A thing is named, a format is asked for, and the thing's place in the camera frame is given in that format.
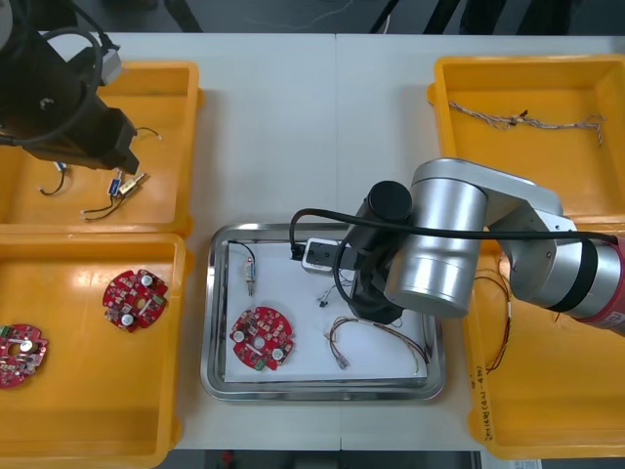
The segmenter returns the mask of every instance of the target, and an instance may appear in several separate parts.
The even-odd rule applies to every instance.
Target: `white table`
[[[384,179],[408,185],[438,157],[426,89],[445,55],[624,52],[621,38],[114,34],[124,60],[200,67],[199,113],[181,353],[178,448],[479,450],[459,321],[445,324],[447,383],[426,404],[228,404],[199,381],[206,252],[238,222],[287,222],[305,206],[354,213]],[[55,44],[64,55],[77,41]]]

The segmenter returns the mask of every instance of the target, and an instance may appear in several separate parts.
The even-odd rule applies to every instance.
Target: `stainless steel tray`
[[[346,226],[300,224],[297,240],[310,237],[342,239]],[[213,237],[206,278],[206,310],[200,377],[211,396],[224,401],[377,401],[427,400],[437,395],[445,382],[445,354],[439,320],[428,317],[426,337],[432,343],[428,377],[230,383],[224,379],[228,301],[228,241],[246,243],[287,242],[288,225],[245,224],[219,230]]]

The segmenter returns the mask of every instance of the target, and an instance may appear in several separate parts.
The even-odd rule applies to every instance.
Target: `red circuit board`
[[[277,310],[264,306],[243,312],[230,333],[236,356],[258,371],[276,370],[293,350],[291,324]]]
[[[0,389],[19,386],[43,361],[48,341],[28,324],[0,327]]]
[[[150,327],[165,311],[167,285],[155,274],[127,271],[114,278],[104,292],[104,316],[117,327],[133,332]]]

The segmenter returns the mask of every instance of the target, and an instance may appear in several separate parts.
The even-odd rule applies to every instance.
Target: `capacitor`
[[[271,357],[275,361],[279,362],[284,358],[284,352],[282,352],[282,349],[273,349],[273,351],[271,352]]]
[[[232,339],[234,339],[234,342],[236,342],[236,343],[243,342],[245,340],[245,334],[241,330],[237,330],[232,335]]]
[[[121,317],[121,323],[125,325],[126,327],[128,327],[129,325],[132,325],[134,321],[135,321],[135,318],[133,318],[133,315],[124,315]]]
[[[265,347],[265,339],[263,337],[256,337],[254,339],[254,348],[256,350],[261,350],[263,347]]]
[[[143,276],[143,277],[141,277],[141,285],[143,285],[143,286],[150,286],[150,285],[152,285],[152,282],[153,282],[153,280],[152,280],[152,277],[150,277],[150,276]]]
[[[30,340],[24,340],[20,343],[20,351],[25,354],[32,354],[36,352],[38,344],[36,342],[32,342]]]

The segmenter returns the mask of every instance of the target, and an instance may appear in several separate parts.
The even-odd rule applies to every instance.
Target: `yellow plastic bin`
[[[136,127],[148,127],[159,140],[140,130],[131,150],[139,170],[149,177],[109,217],[81,220],[81,210],[106,207],[115,171],[71,167],[63,189],[44,196],[38,188],[55,188],[60,173],[22,149],[0,149],[0,234],[5,233],[176,233],[190,234],[188,215],[197,110],[197,65],[188,62],[135,62],[111,85],[99,90],[111,107],[119,107]]]
[[[37,372],[0,393],[0,467],[153,467],[180,438],[175,418],[186,248],[175,234],[0,234],[0,323],[42,330]],[[104,290],[144,268],[168,306],[128,333]]]
[[[442,58],[429,89],[441,155],[529,179],[556,191],[580,230],[622,235],[624,64],[612,55]],[[450,109],[449,101],[498,115],[527,109],[550,123],[600,114],[603,144],[589,129],[497,130]],[[495,242],[485,242],[479,269],[498,269],[500,254]],[[503,458],[625,456],[625,340],[514,300],[505,357],[486,374],[506,315],[502,291],[477,280],[463,319],[474,438]]]

